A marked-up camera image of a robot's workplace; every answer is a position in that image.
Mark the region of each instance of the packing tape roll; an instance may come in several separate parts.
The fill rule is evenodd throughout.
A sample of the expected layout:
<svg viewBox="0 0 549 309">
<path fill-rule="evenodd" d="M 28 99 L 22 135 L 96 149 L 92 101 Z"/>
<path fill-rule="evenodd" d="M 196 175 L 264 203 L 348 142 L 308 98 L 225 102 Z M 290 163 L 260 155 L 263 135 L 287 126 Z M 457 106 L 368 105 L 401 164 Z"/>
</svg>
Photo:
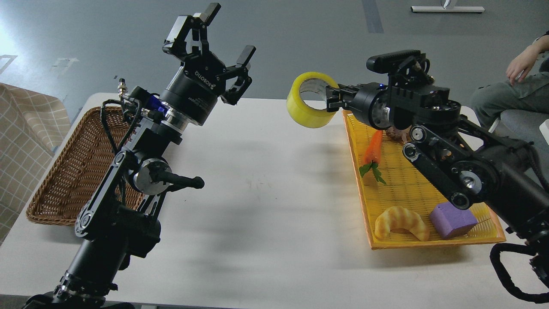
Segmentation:
<svg viewBox="0 0 549 309">
<path fill-rule="evenodd" d="M 292 84 L 292 89 L 286 100 L 288 113 L 295 122 L 307 128 L 320 128 L 327 125 L 335 112 L 328 113 L 326 109 L 316 109 L 308 106 L 301 94 L 311 91 L 326 100 L 326 86 L 338 87 L 338 84 L 328 75 L 319 72 L 307 72 L 299 75 Z"/>
</svg>

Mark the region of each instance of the person's arm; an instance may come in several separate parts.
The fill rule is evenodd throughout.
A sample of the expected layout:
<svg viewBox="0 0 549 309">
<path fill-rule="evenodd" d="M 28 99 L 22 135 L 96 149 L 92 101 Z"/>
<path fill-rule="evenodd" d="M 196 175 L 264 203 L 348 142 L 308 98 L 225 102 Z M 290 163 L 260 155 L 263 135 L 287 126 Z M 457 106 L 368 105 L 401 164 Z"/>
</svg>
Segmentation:
<svg viewBox="0 0 549 309">
<path fill-rule="evenodd" d="M 532 45 L 528 46 L 509 63 L 506 74 L 511 85 L 514 85 L 517 77 L 518 82 L 522 82 L 530 70 L 532 70 L 534 63 L 536 63 L 537 55 L 546 51 L 549 51 L 549 31 L 534 41 Z"/>
</svg>

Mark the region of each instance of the person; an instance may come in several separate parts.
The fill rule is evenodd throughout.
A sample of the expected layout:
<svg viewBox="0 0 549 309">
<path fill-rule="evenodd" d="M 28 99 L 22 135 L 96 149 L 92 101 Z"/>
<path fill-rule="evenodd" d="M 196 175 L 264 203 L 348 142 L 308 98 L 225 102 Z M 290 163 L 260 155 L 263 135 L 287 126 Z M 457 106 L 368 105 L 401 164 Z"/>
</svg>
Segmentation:
<svg viewBox="0 0 549 309">
<path fill-rule="evenodd" d="M 537 38 L 507 67 L 508 80 L 478 88 L 469 100 L 482 127 L 489 128 L 507 109 L 549 113 L 549 57 L 537 74 L 528 75 L 540 53 L 549 51 L 549 31 Z"/>
</svg>

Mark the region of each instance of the yellow tray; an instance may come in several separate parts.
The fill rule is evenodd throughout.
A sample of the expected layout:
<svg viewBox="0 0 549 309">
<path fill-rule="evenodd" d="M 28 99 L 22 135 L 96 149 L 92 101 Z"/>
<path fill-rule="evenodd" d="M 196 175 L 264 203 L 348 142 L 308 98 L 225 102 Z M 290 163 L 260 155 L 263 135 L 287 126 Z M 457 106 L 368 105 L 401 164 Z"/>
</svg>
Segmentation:
<svg viewBox="0 0 549 309">
<path fill-rule="evenodd" d="M 379 170 L 387 185 L 376 182 L 368 173 L 360 177 L 358 168 L 364 164 L 362 157 L 375 129 L 356 120 L 352 113 L 343 113 L 352 163 L 366 223 L 368 242 L 373 250 L 407 247 L 458 246 L 493 244 L 505 241 L 497 215 L 484 203 L 474 204 L 470 210 L 477 224 L 467 235 L 443 240 L 429 220 L 429 214 L 438 203 L 446 202 L 444 196 L 402 155 L 402 145 L 383 136 L 382 161 Z M 402 206 L 417 212 L 429 227 L 428 241 L 420 241 L 405 230 L 392 231 L 384 240 L 374 236 L 377 217 L 391 206 Z"/>
</svg>

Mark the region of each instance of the person's hand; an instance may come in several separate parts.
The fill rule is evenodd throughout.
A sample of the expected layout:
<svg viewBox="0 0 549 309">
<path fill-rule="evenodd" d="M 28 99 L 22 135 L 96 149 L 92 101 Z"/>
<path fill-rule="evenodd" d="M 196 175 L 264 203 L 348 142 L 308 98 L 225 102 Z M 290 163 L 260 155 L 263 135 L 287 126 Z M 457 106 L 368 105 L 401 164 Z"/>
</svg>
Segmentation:
<svg viewBox="0 0 549 309">
<path fill-rule="evenodd" d="M 536 58 L 539 53 L 540 51 L 538 48 L 530 45 L 509 63 L 506 74 L 512 86 L 514 86 L 517 78 L 518 82 L 522 82 L 526 78 L 536 63 Z"/>
</svg>

